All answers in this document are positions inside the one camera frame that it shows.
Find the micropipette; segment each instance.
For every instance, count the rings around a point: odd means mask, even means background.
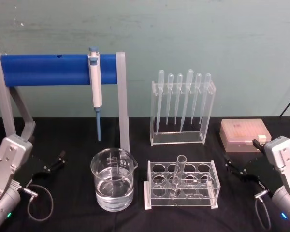
[[[100,54],[97,47],[89,48],[89,76],[92,87],[93,107],[96,112],[98,141],[101,141],[100,109],[102,106]]]
[[[182,88],[182,82],[183,82],[183,75],[180,73],[177,75],[176,79],[176,100],[175,100],[175,125],[176,125],[176,117],[177,117],[177,111],[178,111],[178,104],[179,104],[179,96]]]
[[[206,93],[208,91],[209,88],[209,83],[212,79],[211,74],[206,74],[205,76],[205,80],[204,80],[204,84],[203,84],[203,88],[202,88],[202,104],[201,104],[201,114],[200,114],[200,121],[199,124],[201,124],[202,118],[203,118],[203,112],[204,112],[204,108],[205,108],[205,102],[206,102]]]
[[[171,92],[173,87],[173,74],[168,75],[168,99],[166,102],[166,125],[168,125],[169,114],[170,114],[170,105],[171,105]]]
[[[195,78],[195,83],[194,83],[195,92],[194,92],[193,102],[192,102],[191,124],[192,124],[192,120],[193,120],[193,117],[194,117],[195,106],[197,104],[197,98],[198,98],[198,94],[199,94],[199,88],[200,88],[200,85],[201,85],[201,80],[202,80],[201,73],[197,73],[197,76]]]
[[[157,108],[156,134],[158,134],[159,124],[160,124],[163,84],[164,84],[164,70],[160,70],[159,75],[158,75],[158,108]]]
[[[193,70],[189,69],[188,72],[187,72],[187,78],[186,78],[185,100],[184,100],[184,108],[183,108],[183,113],[182,113],[182,119],[180,121],[180,132],[182,132],[182,129],[183,129],[183,126],[184,126],[184,122],[185,122],[187,104],[188,104],[188,98],[189,98],[189,92],[190,92],[192,78],[193,78]]]

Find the blue pipette tip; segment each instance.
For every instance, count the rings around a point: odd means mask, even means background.
[[[98,134],[98,141],[101,141],[101,125],[100,125],[100,108],[95,107],[96,112],[96,120],[97,120],[97,134]]]

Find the glass beaker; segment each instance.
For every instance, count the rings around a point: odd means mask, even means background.
[[[96,154],[90,167],[101,208],[110,212],[127,208],[133,199],[133,171],[138,167],[134,157],[126,150],[109,148]]]

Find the teal wall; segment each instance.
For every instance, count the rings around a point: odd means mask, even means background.
[[[91,45],[126,52],[129,116],[150,115],[159,69],[211,73],[212,116],[276,116],[290,101],[290,0],[0,0],[0,53]],[[33,116],[94,116],[89,86],[21,90]],[[116,86],[102,90],[102,116],[117,116]]]

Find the gray stand leg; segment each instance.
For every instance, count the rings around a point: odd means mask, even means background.
[[[6,136],[16,134],[9,88],[5,85],[0,59],[0,109]]]
[[[129,118],[127,104],[126,54],[116,53],[120,148],[130,151]]]
[[[20,94],[20,92],[18,91],[18,89],[16,87],[11,87],[10,88],[10,94],[14,100],[14,102],[16,103],[16,106],[25,122],[25,127],[23,129],[23,132],[21,133],[21,137],[23,139],[28,140],[33,132],[34,132],[34,128],[35,128],[35,121],[33,121],[29,110],[27,108],[27,106],[25,105],[25,102],[23,100],[22,95]]]
[[[33,134],[35,122],[33,121],[18,89],[15,87],[8,88],[5,85],[0,54],[0,109],[7,137],[12,134],[16,134],[10,95],[13,97],[25,122],[25,127],[21,137],[28,140]]]

